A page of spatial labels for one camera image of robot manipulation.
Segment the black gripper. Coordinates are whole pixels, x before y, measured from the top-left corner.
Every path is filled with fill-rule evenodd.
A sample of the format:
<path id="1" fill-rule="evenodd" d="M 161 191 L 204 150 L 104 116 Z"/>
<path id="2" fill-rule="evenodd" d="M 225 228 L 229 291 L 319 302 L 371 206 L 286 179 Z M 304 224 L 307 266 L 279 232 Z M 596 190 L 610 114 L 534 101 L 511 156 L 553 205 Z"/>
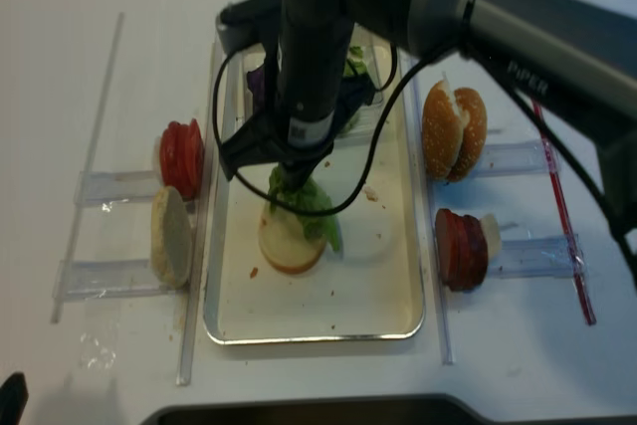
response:
<path id="1" fill-rule="evenodd" d="M 317 24 L 282 8 L 276 107 L 288 119 L 281 127 L 284 143 L 301 154 L 281 161 L 286 192 L 301 189 L 319 164 L 323 150 L 347 119 L 338 96 L 353 22 L 337 16 Z"/>

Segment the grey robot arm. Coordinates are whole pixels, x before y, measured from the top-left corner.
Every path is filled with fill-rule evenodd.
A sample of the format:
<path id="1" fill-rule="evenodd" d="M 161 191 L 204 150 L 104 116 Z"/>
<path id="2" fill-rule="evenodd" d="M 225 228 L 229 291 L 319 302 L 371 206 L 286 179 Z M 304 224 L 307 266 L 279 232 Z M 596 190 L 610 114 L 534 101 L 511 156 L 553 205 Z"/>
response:
<path id="1" fill-rule="evenodd" d="M 371 91 L 341 79 L 354 26 L 403 49 L 425 68 L 459 53 L 476 61 L 519 107 L 535 100 L 596 147 L 595 183 L 542 120 L 535 127 L 580 178 L 629 268 L 636 226 L 636 22 L 578 0 L 246 0 L 224 9 L 228 56 L 266 50 L 266 104 L 217 143 L 228 180 L 278 162 L 299 188 L 332 150 Z"/>

